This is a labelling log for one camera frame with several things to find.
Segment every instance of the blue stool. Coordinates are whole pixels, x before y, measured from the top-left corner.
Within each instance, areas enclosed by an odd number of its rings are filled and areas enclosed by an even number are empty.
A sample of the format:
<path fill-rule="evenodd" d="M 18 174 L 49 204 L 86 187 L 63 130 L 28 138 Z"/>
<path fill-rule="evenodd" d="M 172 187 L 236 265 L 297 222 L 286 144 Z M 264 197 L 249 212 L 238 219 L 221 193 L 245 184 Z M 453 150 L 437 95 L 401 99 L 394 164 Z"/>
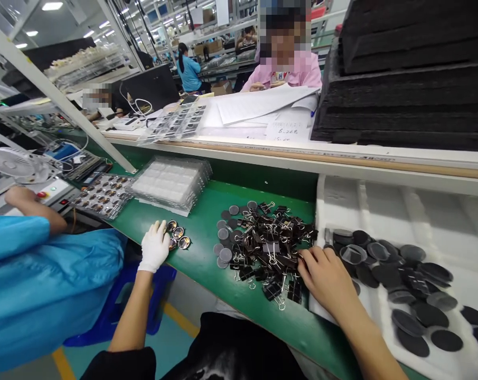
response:
<path fill-rule="evenodd" d="M 76 335 L 64 341 L 66 347 L 90 346 L 96 343 L 111 340 L 116 331 L 117 324 L 123 314 L 123 305 L 116 303 L 124 285 L 135 282 L 139 261 L 125 263 L 110 293 L 108 294 L 103 310 L 95 325 L 84 334 Z M 154 335 L 158 332 L 163 316 L 163 310 L 158 310 L 166 286 L 175 279 L 177 271 L 168 265 L 163 265 L 153 276 L 154 293 L 149 303 L 149 314 L 147 316 L 147 333 Z"/>

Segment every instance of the computer monitor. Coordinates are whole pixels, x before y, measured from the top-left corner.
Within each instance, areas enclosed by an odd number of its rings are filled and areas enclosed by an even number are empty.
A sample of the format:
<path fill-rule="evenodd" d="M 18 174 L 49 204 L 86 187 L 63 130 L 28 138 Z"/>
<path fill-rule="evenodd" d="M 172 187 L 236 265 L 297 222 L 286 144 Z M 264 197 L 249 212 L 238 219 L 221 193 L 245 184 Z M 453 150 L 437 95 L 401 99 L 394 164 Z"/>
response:
<path fill-rule="evenodd" d="M 151 103 L 153 111 L 157 111 L 179 100 L 179 92 L 167 64 L 156 66 L 129 77 L 123 81 L 133 100 L 144 99 Z"/>

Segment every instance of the workbench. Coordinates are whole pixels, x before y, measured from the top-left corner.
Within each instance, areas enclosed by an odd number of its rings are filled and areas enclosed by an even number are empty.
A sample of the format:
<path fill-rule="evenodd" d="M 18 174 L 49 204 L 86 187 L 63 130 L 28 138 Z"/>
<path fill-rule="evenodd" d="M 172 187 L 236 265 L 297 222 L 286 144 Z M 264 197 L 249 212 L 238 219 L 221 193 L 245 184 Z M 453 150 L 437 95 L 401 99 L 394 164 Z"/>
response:
<path fill-rule="evenodd" d="M 93 153 L 106 156 L 96 145 L 90 144 L 90 148 Z M 156 154 L 142 148 L 117 148 L 139 170 Z M 181 156 L 167 152 L 162 152 L 162 155 Z M 337 378 L 361 378 L 357 361 L 342 330 L 309 312 L 304 306 L 306 296 L 302 305 L 286 299 L 286 308 L 280 311 L 275 302 L 269 302 L 265 298 L 260 284 L 257 284 L 255 290 L 250 290 L 245 282 L 233 279 L 234 271 L 219 269 L 212 250 L 219 242 L 216 223 L 221 219 L 221 212 L 232 204 L 243 206 L 250 200 L 258 203 L 275 202 L 276 205 L 288 206 L 292 214 L 301 217 L 304 222 L 313 222 L 317 174 L 218 159 L 208 160 L 213 169 L 212 180 L 188 218 L 133 199 L 110 225 L 140 244 L 145 232 L 156 220 L 176 220 L 185 228 L 185 235 L 191 239 L 191 245 L 187 250 L 172 251 L 168 255 L 167 264 Z M 114 165 L 111 173 L 128 174 L 119 165 Z M 402 367 L 410 379 L 426 379 L 414 370 L 404 365 Z"/>

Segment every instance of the hand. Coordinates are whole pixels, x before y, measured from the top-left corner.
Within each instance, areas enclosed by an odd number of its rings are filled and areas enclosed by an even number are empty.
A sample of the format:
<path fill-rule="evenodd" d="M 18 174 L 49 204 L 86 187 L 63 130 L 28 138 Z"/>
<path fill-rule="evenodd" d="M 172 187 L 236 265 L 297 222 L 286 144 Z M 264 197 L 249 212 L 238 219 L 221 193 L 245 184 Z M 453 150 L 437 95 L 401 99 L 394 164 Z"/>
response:
<path fill-rule="evenodd" d="M 262 83 L 256 82 L 251 85 L 251 87 L 249 88 L 249 92 L 260 91 L 260 89 L 264 88 L 265 86 Z"/>
<path fill-rule="evenodd" d="M 5 194 L 5 202 L 13 207 L 25 202 L 36 202 L 37 200 L 36 193 L 27 187 L 14 186 L 8 189 Z"/>
<path fill-rule="evenodd" d="M 300 254 L 304 261 L 298 259 L 298 271 L 304 283 L 338 324 L 361 317 L 364 312 L 367 315 L 350 275 L 332 248 L 314 246 L 300 250 Z"/>
<path fill-rule="evenodd" d="M 279 87 L 280 85 L 282 86 L 285 83 L 286 83 L 285 81 L 277 81 L 277 82 L 271 83 L 270 88 L 276 88 L 276 87 Z"/>
<path fill-rule="evenodd" d="M 165 233 L 166 221 L 156 221 L 142 239 L 142 262 L 138 270 L 155 273 L 168 257 L 170 236 Z"/>

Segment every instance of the blue shirt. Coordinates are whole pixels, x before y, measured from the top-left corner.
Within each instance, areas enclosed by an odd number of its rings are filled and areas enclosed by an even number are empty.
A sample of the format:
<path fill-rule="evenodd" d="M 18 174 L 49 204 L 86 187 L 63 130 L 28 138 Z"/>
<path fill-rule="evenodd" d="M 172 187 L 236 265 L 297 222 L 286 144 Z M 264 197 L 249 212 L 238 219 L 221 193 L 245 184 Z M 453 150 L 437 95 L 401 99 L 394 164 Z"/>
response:
<path fill-rule="evenodd" d="M 49 231 L 40 216 L 0 216 L 0 372 L 93 327 L 123 267 L 115 230 Z"/>
<path fill-rule="evenodd" d="M 177 59 L 177 72 L 182 80 L 182 87 L 184 91 L 191 92 L 197 91 L 202 82 L 198 79 L 197 74 L 200 72 L 201 67 L 198 63 L 193 61 L 191 58 L 183 55 L 182 56 L 182 63 L 184 64 L 184 72 L 181 72 L 181 68 L 179 67 L 179 59 Z"/>

